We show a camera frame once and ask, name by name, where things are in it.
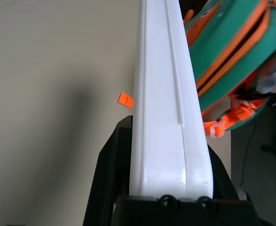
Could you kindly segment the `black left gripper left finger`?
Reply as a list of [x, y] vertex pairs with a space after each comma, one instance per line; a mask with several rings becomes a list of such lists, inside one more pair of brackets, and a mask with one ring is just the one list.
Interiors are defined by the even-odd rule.
[[114, 202], [129, 194], [132, 124], [132, 115], [119, 121], [98, 155], [84, 226], [109, 226]]

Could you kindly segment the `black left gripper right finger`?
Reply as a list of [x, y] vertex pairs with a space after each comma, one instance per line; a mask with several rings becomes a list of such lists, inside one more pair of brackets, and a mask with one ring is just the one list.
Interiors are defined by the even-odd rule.
[[235, 187], [228, 176], [223, 162], [208, 145], [213, 172], [213, 198], [225, 200], [239, 200]]

